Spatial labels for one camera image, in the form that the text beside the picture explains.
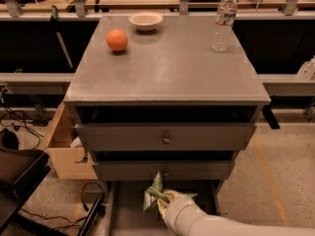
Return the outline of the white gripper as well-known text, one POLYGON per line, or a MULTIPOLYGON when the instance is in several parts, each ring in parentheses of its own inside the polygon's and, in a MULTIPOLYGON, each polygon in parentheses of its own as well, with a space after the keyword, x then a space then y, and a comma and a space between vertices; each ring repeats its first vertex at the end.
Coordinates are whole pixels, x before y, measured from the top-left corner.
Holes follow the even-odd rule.
POLYGON ((158 211, 164 218, 166 227, 175 234, 188 234, 193 222, 204 215, 195 202, 174 190, 167 190, 166 197, 170 204, 157 200, 158 211))

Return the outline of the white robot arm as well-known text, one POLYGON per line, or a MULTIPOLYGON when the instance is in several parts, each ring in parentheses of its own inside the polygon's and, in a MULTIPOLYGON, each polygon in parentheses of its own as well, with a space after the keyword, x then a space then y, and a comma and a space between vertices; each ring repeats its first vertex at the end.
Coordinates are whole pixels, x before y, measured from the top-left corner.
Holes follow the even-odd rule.
POLYGON ((175 191, 166 191, 157 205, 166 227, 177 236, 315 236, 313 228, 250 225, 210 215, 175 191))

